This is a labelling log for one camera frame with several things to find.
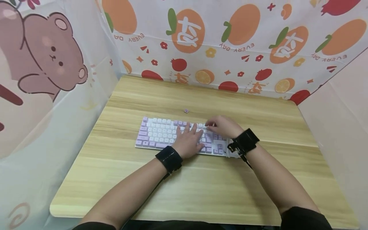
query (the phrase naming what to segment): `left hand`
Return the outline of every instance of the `left hand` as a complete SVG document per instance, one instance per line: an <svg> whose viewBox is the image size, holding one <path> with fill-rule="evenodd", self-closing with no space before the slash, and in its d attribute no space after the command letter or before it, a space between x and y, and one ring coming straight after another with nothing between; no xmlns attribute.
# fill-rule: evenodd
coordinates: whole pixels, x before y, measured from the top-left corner
<svg viewBox="0 0 368 230"><path fill-rule="evenodd" d="M181 133L180 127L178 126L176 129L176 141L172 145L182 159L194 156L205 146L204 144L198 144L198 141L203 134L203 130L196 133L197 124L194 124L191 130L189 129L190 122L187 122L183 133Z"/></svg>

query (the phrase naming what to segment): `chinese character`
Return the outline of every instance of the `chinese character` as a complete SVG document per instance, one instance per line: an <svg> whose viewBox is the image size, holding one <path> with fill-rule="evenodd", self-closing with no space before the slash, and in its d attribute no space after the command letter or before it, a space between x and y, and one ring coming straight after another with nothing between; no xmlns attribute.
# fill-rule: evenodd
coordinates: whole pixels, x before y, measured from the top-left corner
<svg viewBox="0 0 368 230"><path fill-rule="evenodd" d="M177 79L175 80L176 83L188 84L188 76L181 75L180 73L177 73L174 76L177 77Z"/></svg>
<svg viewBox="0 0 368 230"><path fill-rule="evenodd" d="M266 85L261 85L259 82L256 82L255 84L253 84L253 88L251 88L248 93L254 94L254 93L258 93L260 94L262 91L262 86L266 86Z"/></svg>
<svg viewBox="0 0 368 230"><path fill-rule="evenodd" d="M281 46L277 49L276 53L274 53L273 55L275 57L286 57L289 58L290 54L293 53L295 51L295 47L296 47L296 42L303 42L304 40L298 37L295 37L296 33L293 33L290 37L286 36L287 42L285 43L284 46Z"/></svg>
<svg viewBox="0 0 368 230"><path fill-rule="evenodd" d="M179 20L178 23L183 25L181 32L178 33L178 44L197 47L196 41L198 41L198 38L194 28L198 30L202 28L199 25L189 22L187 17L184 17L182 21Z"/></svg>

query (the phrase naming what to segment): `bear ear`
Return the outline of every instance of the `bear ear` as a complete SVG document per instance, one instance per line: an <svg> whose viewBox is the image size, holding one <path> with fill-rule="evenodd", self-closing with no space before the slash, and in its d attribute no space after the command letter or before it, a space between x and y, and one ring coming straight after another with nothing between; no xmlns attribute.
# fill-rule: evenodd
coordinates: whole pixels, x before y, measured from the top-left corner
<svg viewBox="0 0 368 230"><path fill-rule="evenodd" d="M69 20L62 13L52 13L49 16L49 21L57 26L60 30L68 32L73 36L73 30L71 28Z"/></svg>
<svg viewBox="0 0 368 230"><path fill-rule="evenodd" d="M87 81L88 71L85 65L83 65L83 67L79 70L78 77L80 79L78 84L83 84Z"/></svg>

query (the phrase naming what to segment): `light wood table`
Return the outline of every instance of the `light wood table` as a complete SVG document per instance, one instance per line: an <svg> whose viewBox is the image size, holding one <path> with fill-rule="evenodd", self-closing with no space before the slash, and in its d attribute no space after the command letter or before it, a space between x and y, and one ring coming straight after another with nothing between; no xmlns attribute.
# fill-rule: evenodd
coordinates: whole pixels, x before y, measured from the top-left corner
<svg viewBox="0 0 368 230"><path fill-rule="evenodd" d="M300 181L332 227L359 227L293 102L128 76L119 81L59 188L51 214L83 217L115 184L155 156L157 151L134 147L144 116L204 123L216 114L251 128L261 145ZM281 222L276 207L241 159L205 155L187 160L133 219Z"/></svg>

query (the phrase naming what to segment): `mechanical keyboard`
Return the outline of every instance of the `mechanical keyboard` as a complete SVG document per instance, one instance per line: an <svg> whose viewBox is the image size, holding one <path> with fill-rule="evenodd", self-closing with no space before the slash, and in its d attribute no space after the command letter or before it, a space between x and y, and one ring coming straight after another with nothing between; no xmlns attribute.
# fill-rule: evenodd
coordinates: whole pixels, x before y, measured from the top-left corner
<svg viewBox="0 0 368 230"><path fill-rule="evenodd" d="M139 129L138 137L135 142L136 148L161 150L168 145L172 145L176 140L176 129L180 127L181 132L184 131L186 121L170 120L165 118L148 118L144 117ZM223 138L211 131L208 131L205 124L197 124L197 132L203 129L202 137L199 142L205 145L199 154L212 156L225 156L238 158L237 153L231 153L227 149L231 139Z"/></svg>

